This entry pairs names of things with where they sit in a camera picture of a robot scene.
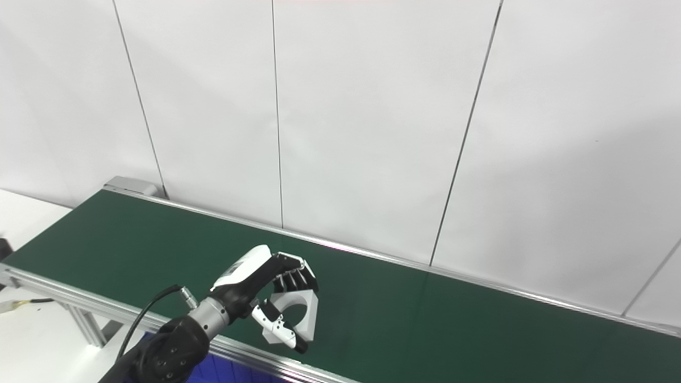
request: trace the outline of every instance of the cable connector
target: cable connector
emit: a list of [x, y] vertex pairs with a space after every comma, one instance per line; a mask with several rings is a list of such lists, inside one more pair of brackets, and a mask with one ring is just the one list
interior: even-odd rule
[[180, 289], [180, 294], [182, 294], [182, 297], [185, 299], [185, 302], [187, 306], [189, 306], [190, 310], [194, 310], [196, 307], [199, 307], [198, 301], [196, 301], [196, 298], [194, 298], [194, 295], [192, 295], [186, 286], [183, 286]]

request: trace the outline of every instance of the blue surface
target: blue surface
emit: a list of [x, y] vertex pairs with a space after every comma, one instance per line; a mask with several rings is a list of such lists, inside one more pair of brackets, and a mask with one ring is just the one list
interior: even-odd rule
[[208, 355], [194, 367], [187, 383], [286, 383], [267, 373]]

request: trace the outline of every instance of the black joint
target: black joint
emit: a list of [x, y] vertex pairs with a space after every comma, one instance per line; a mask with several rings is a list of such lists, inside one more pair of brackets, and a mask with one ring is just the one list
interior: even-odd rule
[[12, 250], [12, 246], [10, 246], [7, 239], [0, 238], [0, 261], [10, 256], [13, 252], [14, 250]]
[[274, 306], [274, 303], [270, 302], [269, 299], [265, 300], [260, 305], [260, 309], [270, 322], [276, 321], [281, 316], [281, 312]]
[[304, 354], [307, 351], [307, 348], [307, 342], [296, 333], [296, 346], [294, 347], [294, 350], [298, 354]]

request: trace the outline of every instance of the white wall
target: white wall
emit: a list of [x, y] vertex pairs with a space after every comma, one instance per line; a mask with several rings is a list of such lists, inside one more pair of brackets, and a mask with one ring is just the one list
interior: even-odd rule
[[[0, 0], [0, 188], [430, 261], [497, 0], [116, 4], [146, 121], [112, 2]], [[435, 266], [624, 310], [681, 237], [679, 7], [504, 2]], [[678, 262], [628, 314], [681, 323]]]
[[497, 8], [274, 2], [286, 228], [430, 262]]
[[280, 226], [272, 2], [116, 4], [170, 198]]
[[680, 12], [504, 3], [434, 265], [624, 310], [681, 236]]
[[0, 55], [1, 188], [73, 206], [160, 184], [110, 1], [0, 1]]

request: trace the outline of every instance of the panel seam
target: panel seam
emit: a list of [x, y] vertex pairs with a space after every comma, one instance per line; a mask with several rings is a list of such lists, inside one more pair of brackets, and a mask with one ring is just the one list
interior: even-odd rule
[[130, 72], [132, 73], [132, 80], [135, 84], [135, 92], [137, 93], [137, 99], [140, 102], [140, 109], [142, 109], [142, 117], [144, 118], [144, 126], [146, 127], [146, 133], [149, 137], [149, 143], [151, 144], [151, 151], [154, 155], [154, 161], [156, 162], [156, 169], [159, 172], [159, 178], [161, 179], [161, 187], [163, 188], [163, 195], [166, 198], [168, 196], [168, 191], [165, 188], [165, 182], [163, 181], [163, 174], [161, 173], [161, 166], [159, 165], [159, 158], [156, 154], [156, 147], [154, 146], [154, 140], [151, 138], [151, 130], [149, 130], [149, 122], [146, 118], [146, 111], [144, 110], [144, 104], [142, 103], [142, 95], [140, 94], [140, 86], [137, 84], [137, 76], [135, 75], [135, 69], [132, 65], [132, 60], [130, 59], [130, 51], [127, 47], [127, 41], [125, 41], [125, 33], [123, 32], [123, 24], [121, 24], [121, 17], [118, 15], [118, 7], [116, 6], [116, 0], [111, 0], [114, 5], [114, 12], [116, 13], [116, 22], [118, 23], [118, 29], [121, 31], [121, 39], [123, 40], [123, 47], [125, 48], [125, 56], [128, 60], [128, 65], [130, 65]]
[[454, 188], [454, 180], [456, 180], [456, 175], [459, 170], [459, 164], [461, 163], [461, 156], [464, 152], [464, 146], [466, 144], [466, 138], [468, 137], [469, 129], [471, 128], [471, 120], [473, 120], [473, 112], [475, 111], [475, 104], [477, 103], [477, 96], [480, 93], [480, 86], [482, 85], [482, 78], [485, 75], [485, 69], [487, 68], [487, 61], [490, 58], [490, 51], [492, 50], [492, 43], [494, 42], [494, 34], [496, 33], [496, 26], [499, 22], [499, 16], [501, 15], [501, 7], [504, 4], [504, 0], [499, 1], [499, 7], [496, 10], [496, 16], [494, 17], [494, 25], [492, 26], [492, 32], [490, 34], [490, 41], [487, 45], [487, 52], [485, 53], [485, 59], [482, 62], [482, 69], [480, 70], [480, 77], [477, 80], [477, 87], [475, 88], [475, 94], [473, 96], [473, 103], [471, 104], [471, 112], [469, 113], [468, 121], [466, 122], [466, 130], [464, 131], [463, 139], [461, 140], [461, 147], [459, 148], [459, 154], [456, 158], [456, 165], [454, 166], [454, 174], [452, 175], [452, 182], [449, 184], [449, 191], [447, 193], [447, 199], [445, 200], [445, 208], [442, 212], [442, 218], [440, 219], [440, 226], [437, 228], [437, 235], [435, 236], [435, 243], [432, 247], [432, 254], [430, 255], [429, 266], [432, 266], [432, 261], [435, 259], [435, 251], [437, 250], [437, 244], [440, 241], [440, 235], [442, 234], [442, 226], [445, 223], [445, 216], [447, 215], [447, 208], [449, 207], [449, 199], [452, 197], [452, 189]]
[[272, 4], [272, 56], [274, 58], [274, 105], [276, 108], [276, 149], [279, 156], [279, 209], [281, 228], [284, 228], [284, 192], [281, 178], [281, 133], [279, 128], [279, 81], [276, 77], [276, 32], [274, 28], [274, 0]]
[[638, 290], [638, 292], [636, 293], [634, 298], [631, 300], [631, 302], [629, 302], [629, 304], [624, 309], [624, 311], [622, 311], [620, 316], [622, 316], [622, 317], [627, 316], [627, 314], [629, 313], [629, 310], [631, 310], [631, 308], [634, 306], [634, 304], [636, 304], [636, 302], [639, 300], [639, 298], [641, 298], [641, 296], [648, 289], [648, 286], [650, 286], [650, 284], [655, 279], [655, 277], [657, 277], [657, 275], [660, 273], [660, 271], [662, 271], [662, 269], [665, 267], [665, 265], [669, 262], [669, 260], [674, 255], [674, 253], [676, 253], [676, 250], [679, 248], [679, 246], [681, 246], [681, 238], [679, 238], [679, 240], [676, 241], [676, 244], [674, 244], [674, 246], [671, 248], [671, 251], [669, 251], [669, 253], [665, 256], [665, 258], [662, 260], [662, 262], [660, 262], [660, 264], [657, 266], [655, 271], [653, 271], [652, 274], [648, 277], [646, 282]]

